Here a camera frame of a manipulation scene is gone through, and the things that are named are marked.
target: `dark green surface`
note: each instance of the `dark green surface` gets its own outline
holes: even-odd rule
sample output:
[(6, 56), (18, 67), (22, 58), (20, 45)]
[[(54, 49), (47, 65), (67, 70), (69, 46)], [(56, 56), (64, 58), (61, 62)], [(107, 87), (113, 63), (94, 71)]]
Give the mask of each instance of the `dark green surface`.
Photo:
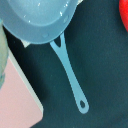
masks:
[(85, 0), (65, 31), (67, 51), (90, 104), (82, 115), (66, 73), (49, 44), (23, 48), (7, 33), (9, 46), (44, 106), (33, 128), (128, 127), (128, 33), (119, 0)]

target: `pan handle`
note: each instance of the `pan handle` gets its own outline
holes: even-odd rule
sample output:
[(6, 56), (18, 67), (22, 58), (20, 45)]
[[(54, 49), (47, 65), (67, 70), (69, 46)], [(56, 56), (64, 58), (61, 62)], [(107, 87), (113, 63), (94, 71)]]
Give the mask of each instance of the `pan handle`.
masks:
[(75, 101), (79, 111), (82, 114), (85, 114), (89, 110), (89, 104), (72, 70), (72, 67), (68, 58), (68, 53), (66, 50), (64, 33), (60, 35), (60, 39), (61, 39), (61, 47), (58, 47), (54, 41), (52, 41), (50, 45), (55, 51), (55, 53), (57, 54), (57, 56), (59, 57), (62, 65), (64, 66), (64, 69), (67, 73), (69, 82), (71, 84), (72, 91), (73, 91)]

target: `light blue frying pan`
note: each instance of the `light blue frying pan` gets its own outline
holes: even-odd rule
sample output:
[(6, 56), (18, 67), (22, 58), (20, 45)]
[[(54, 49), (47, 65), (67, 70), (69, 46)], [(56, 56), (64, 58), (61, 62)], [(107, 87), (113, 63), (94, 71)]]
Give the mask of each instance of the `light blue frying pan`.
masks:
[[(70, 65), (64, 38), (77, 3), (78, 0), (0, 0), (0, 18), (5, 28), (20, 40), (32, 44), (50, 42), (65, 68), (78, 109), (85, 114), (89, 105)], [(61, 47), (54, 42), (58, 36)]]

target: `pink object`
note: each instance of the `pink object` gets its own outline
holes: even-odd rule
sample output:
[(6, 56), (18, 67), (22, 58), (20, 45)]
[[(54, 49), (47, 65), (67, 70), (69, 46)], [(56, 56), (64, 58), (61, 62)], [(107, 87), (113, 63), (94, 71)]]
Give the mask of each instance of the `pink object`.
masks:
[(0, 128), (30, 128), (43, 117), (43, 106), (11, 51), (0, 90)]

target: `frying pan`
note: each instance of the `frying pan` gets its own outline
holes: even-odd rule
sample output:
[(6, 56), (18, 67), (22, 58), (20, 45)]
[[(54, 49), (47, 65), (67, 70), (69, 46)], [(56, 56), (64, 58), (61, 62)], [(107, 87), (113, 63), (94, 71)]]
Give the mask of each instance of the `frying pan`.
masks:
[[(77, 3), (78, 0), (0, 0), (0, 18), (5, 28), (20, 40), (32, 44), (50, 42), (67, 73), (77, 107), (85, 114), (89, 104), (72, 70), (64, 37)], [(58, 36), (61, 47), (54, 42)]]

